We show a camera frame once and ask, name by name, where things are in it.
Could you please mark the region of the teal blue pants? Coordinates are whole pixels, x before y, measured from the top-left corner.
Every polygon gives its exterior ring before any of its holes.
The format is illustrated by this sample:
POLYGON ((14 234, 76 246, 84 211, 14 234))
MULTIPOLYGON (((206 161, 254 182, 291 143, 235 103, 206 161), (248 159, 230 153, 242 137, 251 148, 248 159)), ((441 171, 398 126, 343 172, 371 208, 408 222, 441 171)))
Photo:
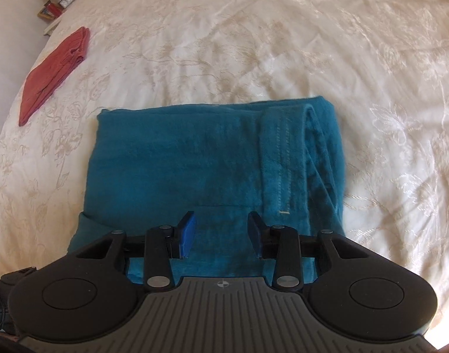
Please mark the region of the teal blue pants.
POLYGON ((316 97, 99 113, 75 251, 115 229, 142 236, 194 212, 173 275, 272 277, 247 234, 255 211, 300 234, 342 232, 345 162, 334 106, 316 97))

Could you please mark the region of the folded red garment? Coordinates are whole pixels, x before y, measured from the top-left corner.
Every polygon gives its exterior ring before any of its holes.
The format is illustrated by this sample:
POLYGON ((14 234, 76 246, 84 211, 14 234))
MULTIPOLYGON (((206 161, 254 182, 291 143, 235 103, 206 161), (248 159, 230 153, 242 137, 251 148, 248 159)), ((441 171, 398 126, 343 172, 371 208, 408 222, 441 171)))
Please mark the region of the folded red garment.
POLYGON ((84 61, 88 52, 90 35, 90 29, 84 26, 79 27, 27 75, 18 120, 20 127, 26 125, 29 118, 84 61))

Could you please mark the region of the cream embroidered bedspread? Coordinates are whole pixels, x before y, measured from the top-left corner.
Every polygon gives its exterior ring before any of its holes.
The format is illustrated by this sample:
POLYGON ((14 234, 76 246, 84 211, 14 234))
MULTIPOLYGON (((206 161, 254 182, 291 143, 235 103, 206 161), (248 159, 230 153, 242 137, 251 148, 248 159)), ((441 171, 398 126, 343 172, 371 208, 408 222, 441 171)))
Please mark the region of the cream embroidered bedspread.
POLYGON ((103 109, 323 96, 346 157, 344 228, 422 275, 449 342, 449 0, 76 0, 35 52, 79 27, 88 56, 0 136, 0 273, 60 257, 103 109))

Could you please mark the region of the white left nightstand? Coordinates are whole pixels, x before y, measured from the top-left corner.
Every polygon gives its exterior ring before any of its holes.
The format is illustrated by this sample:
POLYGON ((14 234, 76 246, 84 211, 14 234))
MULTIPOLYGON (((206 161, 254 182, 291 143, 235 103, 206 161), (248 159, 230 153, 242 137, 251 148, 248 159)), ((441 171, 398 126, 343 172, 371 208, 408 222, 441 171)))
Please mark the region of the white left nightstand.
POLYGON ((43 31, 44 36, 51 36, 52 32, 58 27, 58 25, 61 23, 61 17, 53 20, 43 31))

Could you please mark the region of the red box on nightstand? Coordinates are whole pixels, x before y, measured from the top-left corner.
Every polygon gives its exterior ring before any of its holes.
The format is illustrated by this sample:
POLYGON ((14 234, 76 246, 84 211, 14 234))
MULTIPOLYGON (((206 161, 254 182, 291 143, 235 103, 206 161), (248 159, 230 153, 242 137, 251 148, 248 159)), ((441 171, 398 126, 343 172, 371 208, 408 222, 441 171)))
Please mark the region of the red box on nightstand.
POLYGON ((43 8, 37 13, 38 18, 42 18, 47 21, 53 21, 59 18, 63 13, 63 8, 53 2, 48 2, 43 6, 43 8))

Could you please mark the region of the small alarm clock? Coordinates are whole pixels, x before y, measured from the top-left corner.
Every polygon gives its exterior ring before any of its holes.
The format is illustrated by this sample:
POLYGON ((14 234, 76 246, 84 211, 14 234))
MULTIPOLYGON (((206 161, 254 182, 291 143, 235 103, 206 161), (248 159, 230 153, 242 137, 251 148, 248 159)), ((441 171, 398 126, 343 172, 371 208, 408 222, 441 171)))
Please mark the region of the small alarm clock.
POLYGON ((67 9, 73 2, 74 0, 60 0, 59 4, 62 6, 62 8, 67 9))

